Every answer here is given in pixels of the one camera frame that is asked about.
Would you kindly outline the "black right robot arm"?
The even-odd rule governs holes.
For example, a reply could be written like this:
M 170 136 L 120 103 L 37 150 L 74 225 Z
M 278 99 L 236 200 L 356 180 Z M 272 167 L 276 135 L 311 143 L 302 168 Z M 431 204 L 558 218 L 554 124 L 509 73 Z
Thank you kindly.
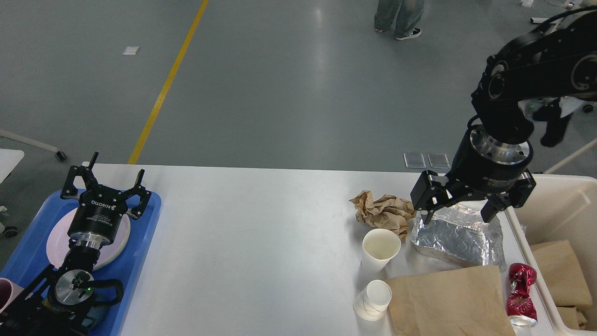
M 519 103 L 550 98 L 555 109 L 565 97 L 596 100 L 596 6 L 550 17 L 508 42 L 488 57 L 471 97 L 476 113 L 450 171 L 422 171 L 410 193 L 424 224 L 463 201 L 485 200 L 486 223 L 525 204 L 536 186 L 528 170 L 535 126 Z

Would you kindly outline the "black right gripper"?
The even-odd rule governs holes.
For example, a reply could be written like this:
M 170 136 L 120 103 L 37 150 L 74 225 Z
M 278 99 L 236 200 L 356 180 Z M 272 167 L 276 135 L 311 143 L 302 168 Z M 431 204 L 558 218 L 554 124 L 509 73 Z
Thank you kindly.
M 480 210 L 490 223 L 506 208 L 521 208 L 536 187 L 528 165 L 533 157 L 529 141 L 500 142 L 482 124 L 468 127 L 454 156 L 448 176 L 424 170 L 410 192 L 414 209 L 429 224 L 435 212 L 462 201 L 473 193 L 488 194 Z

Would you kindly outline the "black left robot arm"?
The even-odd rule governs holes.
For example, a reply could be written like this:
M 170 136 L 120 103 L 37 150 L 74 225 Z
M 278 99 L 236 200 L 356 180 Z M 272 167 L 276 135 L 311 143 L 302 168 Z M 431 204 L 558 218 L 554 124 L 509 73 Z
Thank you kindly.
M 94 268 L 102 250 L 116 242 L 122 220 L 143 217 L 152 193 L 142 183 L 143 169 L 130 189 L 100 184 L 92 171 L 97 157 L 69 168 L 59 194 L 77 202 L 66 231 L 68 250 L 60 265 L 46 266 L 2 310 L 3 336 L 86 336 L 96 323 L 92 309 L 123 300 L 122 280 L 98 278 Z

